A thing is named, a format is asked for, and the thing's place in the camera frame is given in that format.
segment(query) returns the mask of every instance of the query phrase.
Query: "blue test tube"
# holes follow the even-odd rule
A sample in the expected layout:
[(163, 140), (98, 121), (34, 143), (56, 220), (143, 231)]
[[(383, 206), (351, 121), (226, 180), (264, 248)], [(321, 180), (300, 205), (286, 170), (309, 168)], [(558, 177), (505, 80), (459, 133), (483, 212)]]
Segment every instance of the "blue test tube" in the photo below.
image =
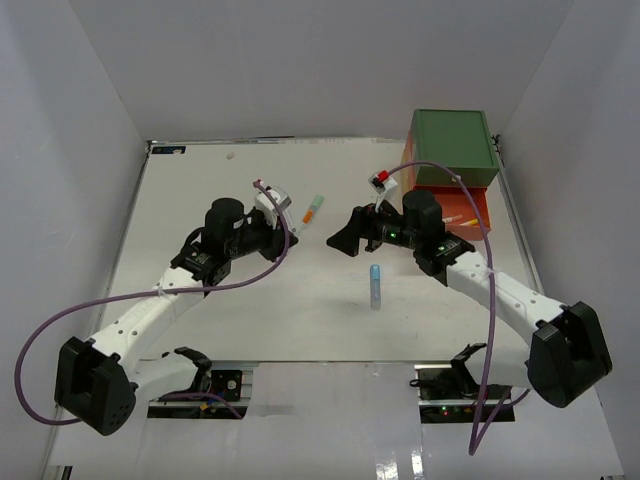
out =
[(371, 282), (371, 308), (380, 310), (382, 299), (380, 297), (380, 265), (373, 264), (369, 269), (369, 279)]

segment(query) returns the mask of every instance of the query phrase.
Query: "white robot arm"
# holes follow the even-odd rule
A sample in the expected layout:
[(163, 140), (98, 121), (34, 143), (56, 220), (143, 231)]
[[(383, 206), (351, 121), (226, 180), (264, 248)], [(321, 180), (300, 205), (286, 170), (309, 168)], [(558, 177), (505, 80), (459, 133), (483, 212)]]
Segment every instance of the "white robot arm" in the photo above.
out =
[[(277, 187), (262, 186), (291, 226), (286, 211), (289, 196)], [(213, 202), (204, 227), (187, 237), (156, 283), (157, 296), (139, 300), (86, 341), (73, 337), (62, 346), (56, 402), (101, 434), (110, 435), (129, 418), (136, 400), (175, 391), (206, 391), (211, 361), (200, 352), (182, 347), (161, 359), (140, 359), (181, 315), (205, 298), (203, 287), (215, 286), (229, 275), (232, 260), (259, 252), (275, 261), (283, 251), (284, 236), (278, 212), (263, 193), (256, 196), (248, 214), (238, 200)], [(290, 246), (297, 243), (292, 234), (289, 239)]]
[[(384, 178), (370, 182), (386, 194)], [(403, 214), (387, 200), (355, 207), (347, 225), (327, 240), (329, 247), (349, 256), (373, 252), (383, 243), (413, 251), (420, 270), (489, 308), (489, 274), (473, 245), (445, 230), (442, 208), (427, 190), (407, 192)], [(528, 348), (494, 354), (489, 383), (533, 388), (557, 407), (566, 407), (612, 369), (611, 357), (596, 313), (582, 302), (569, 307), (525, 287), (502, 272), (494, 272), (496, 313), (515, 330)], [(467, 346), (451, 366), (461, 391), (477, 392), (486, 345)]]

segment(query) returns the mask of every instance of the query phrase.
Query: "table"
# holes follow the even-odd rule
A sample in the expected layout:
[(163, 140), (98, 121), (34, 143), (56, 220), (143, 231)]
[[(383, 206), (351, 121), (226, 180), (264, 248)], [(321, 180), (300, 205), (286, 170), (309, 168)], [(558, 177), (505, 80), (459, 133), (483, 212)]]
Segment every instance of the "table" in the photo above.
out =
[[(325, 246), (354, 206), (374, 198), (369, 175), (396, 165), (402, 149), (403, 142), (381, 139), (294, 139), (188, 144), (184, 154), (150, 155), (112, 294), (153, 285), (214, 199), (231, 196), (250, 208), (256, 178), (291, 195), (294, 219), (316, 194), (325, 202), (281, 269), (246, 289), (210, 295), (148, 357), (187, 345), (223, 361), (355, 363), (261, 365), (242, 422), (147, 420), (140, 408), (112, 437), (84, 425), (67, 427), (57, 434), (50, 463), (74, 465), (74, 480), (100, 478), (99, 472), (104, 478), (206, 472), (225, 479), (621, 473), (594, 391), (565, 410), (532, 396), (518, 408), (516, 422), (494, 425), (470, 458), (469, 425), (420, 425), (415, 391), (406, 387), (411, 366), (369, 363), (448, 360), (486, 338), (486, 310), (424, 276), (409, 252), (383, 246), (349, 258)], [(487, 193), (495, 264), (531, 283), (534, 272), (502, 190), (496, 180)], [(382, 269), (380, 311), (369, 307), (371, 263)], [(237, 260), (226, 281), (267, 267), (257, 255)], [(129, 306), (108, 306), (102, 325)], [(496, 347), (521, 345), (498, 322)]]

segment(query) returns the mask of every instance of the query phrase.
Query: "green box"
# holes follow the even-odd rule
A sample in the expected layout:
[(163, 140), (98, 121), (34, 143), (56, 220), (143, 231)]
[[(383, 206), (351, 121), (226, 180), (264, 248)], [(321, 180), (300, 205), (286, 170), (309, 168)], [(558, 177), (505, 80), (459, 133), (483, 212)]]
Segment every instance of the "green box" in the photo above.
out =
[[(441, 163), (468, 187), (488, 187), (498, 173), (498, 160), (487, 119), (478, 110), (415, 110), (411, 122), (411, 158)], [(416, 185), (453, 186), (450, 175), (423, 166)]]

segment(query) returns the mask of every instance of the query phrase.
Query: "gray wall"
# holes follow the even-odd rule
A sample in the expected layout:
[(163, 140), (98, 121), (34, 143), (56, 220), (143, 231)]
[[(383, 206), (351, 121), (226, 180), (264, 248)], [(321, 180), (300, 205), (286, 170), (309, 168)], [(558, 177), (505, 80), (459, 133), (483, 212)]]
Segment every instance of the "gray wall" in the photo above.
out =
[(71, 0), (145, 139), (501, 131), (572, 0)]
[[(48, 316), (104, 295), (144, 144), (66, 0), (0, 2), (0, 478), (36, 478), (50, 429), (21, 410), (13, 367)], [(81, 314), (27, 357), (26, 392), (53, 414), (57, 351)]]
[(548, 294), (599, 313), (599, 384), (623, 467), (640, 478), (640, 5), (578, 0), (504, 133), (509, 180)]

